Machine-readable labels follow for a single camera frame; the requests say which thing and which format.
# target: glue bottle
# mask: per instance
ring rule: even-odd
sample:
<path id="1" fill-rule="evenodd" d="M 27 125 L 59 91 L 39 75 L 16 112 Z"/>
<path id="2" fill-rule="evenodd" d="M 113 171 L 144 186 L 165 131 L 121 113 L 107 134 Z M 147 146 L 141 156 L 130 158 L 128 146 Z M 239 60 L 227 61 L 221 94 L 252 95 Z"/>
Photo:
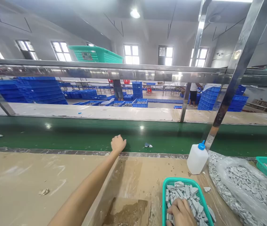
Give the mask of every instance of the glue bottle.
<path id="1" fill-rule="evenodd" d="M 199 144 L 193 144 L 187 160 L 190 173 L 200 174 L 205 166 L 209 154 L 205 149 L 205 141 Z"/>

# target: ceiling light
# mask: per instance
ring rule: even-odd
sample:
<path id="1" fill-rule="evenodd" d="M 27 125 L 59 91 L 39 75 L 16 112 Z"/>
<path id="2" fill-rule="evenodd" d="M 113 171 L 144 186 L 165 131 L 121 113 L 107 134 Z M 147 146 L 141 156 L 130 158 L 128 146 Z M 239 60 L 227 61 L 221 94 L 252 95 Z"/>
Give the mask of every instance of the ceiling light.
<path id="1" fill-rule="evenodd" d="M 251 3 L 253 0 L 215 0 L 215 1 L 221 1 L 221 2 L 246 2 L 246 3 Z"/>
<path id="2" fill-rule="evenodd" d="M 133 18 L 140 18 L 140 14 L 138 13 L 137 9 L 133 9 L 131 12 L 130 12 L 130 15 L 133 17 Z"/>

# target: black pants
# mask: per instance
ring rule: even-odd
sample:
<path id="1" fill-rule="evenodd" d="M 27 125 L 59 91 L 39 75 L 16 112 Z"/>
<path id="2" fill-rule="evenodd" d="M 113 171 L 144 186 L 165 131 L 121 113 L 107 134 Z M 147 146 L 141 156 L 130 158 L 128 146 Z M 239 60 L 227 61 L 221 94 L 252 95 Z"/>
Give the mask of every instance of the black pants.
<path id="1" fill-rule="evenodd" d="M 190 90 L 190 100 L 191 101 L 196 101 L 196 95 L 197 95 L 197 91 L 191 91 Z"/>

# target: table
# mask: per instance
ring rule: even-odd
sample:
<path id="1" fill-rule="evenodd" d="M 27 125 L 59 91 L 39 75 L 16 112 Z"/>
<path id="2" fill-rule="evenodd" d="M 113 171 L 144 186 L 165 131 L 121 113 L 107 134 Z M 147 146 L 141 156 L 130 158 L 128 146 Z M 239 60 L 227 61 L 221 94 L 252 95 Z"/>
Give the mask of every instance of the table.
<path id="1" fill-rule="evenodd" d="M 106 156 L 0 152 L 0 225 L 47 225 L 71 192 Z M 185 159 L 119 157 L 83 225 L 99 225 L 113 197 L 151 201 L 149 225 L 161 225 L 162 184 L 166 177 L 187 177 L 203 188 L 219 225 L 241 225 L 205 174 L 188 175 Z M 50 193 L 39 196 L 42 189 Z"/>

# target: person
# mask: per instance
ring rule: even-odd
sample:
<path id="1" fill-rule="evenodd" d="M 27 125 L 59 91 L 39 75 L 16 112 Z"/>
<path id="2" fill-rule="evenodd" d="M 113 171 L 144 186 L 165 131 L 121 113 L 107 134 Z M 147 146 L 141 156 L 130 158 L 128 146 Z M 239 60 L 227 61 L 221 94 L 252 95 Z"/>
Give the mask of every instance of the person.
<path id="1" fill-rule="evenodd" d="M 119 79 L 114 79 L 113 82 L 114 82 L 114 92 L 115 92 L 116 99 L 124 100 L 121 81 Z"/>
<path id="2" fill-rule="evenodd" d="M 111 167 L 126 146 L 126 140 L 121 135 L 111 141 L 112 151 L 109 156 L 97 166 L 61 206 L 48 226 L 81 226 L 87 212 L 96 199 Z M 177 198 L 167 209 L 174 217 L 177 226 L 197 226 L 187 199 Z"/>
<path id="3" fill-rule="evenodd" d="M 197 97 L 197 88 L 201 87 L 203 89 L 203 86 L 201 86 L 199 83 L 191 83 L 191 87 L 190 87 L 190 102 L 188 104 L 188 106 L 192 106 L 194 108 L 197 108 L 196 105 L 196 97 Z"/>

